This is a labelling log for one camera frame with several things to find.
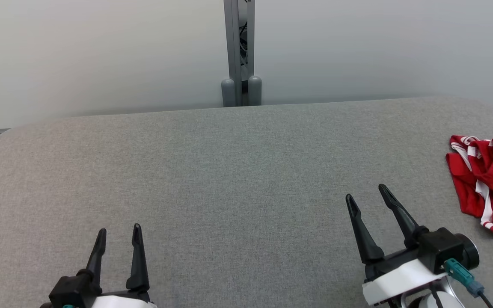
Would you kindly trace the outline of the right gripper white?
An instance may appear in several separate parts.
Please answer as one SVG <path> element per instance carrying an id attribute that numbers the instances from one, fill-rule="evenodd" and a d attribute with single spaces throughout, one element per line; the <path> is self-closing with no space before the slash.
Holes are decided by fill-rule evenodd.
<path id="1" fill-rule="evenodd" d="M 391 209 L 404 236 L 407 249 L 389 255 L 375 243 L 362 220 L 362 213 L 351 194 L 345 197 L 360 259 L 365 265 L 366 279 L 362 294 L 370 306 L 389 304 L 406 306 L 410 295 L 431 290 L 448 293 L 448 279 L 444 273 L 434 274 L 418 259 L 417 236 L 420 226 L 397 200 L 385 184 L 378 185 L 382 199 Z"/>

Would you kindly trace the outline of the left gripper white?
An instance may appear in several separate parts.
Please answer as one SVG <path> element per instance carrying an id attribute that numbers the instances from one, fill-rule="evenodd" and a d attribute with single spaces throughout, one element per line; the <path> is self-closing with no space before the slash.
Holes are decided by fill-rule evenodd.
<path id="1" fill-rule="evenodd" d="M 106 250 L 107 230 L 98 231 L 95 244 L 92 248 L 88 263 L 84 269 L 80 269 L 77 275 L 87 275 L 91 283 L 100 283 L 102 257 Z M 131 244 L 133 256 L 131 274 L 126 281 L 127 290 L 121 292 L 103 293 L 94 300 L 91 308 L 156 308 L 151 301 L 149 290 L 149 277 L 142 228 L 139 223 L 134 224 Z"/>

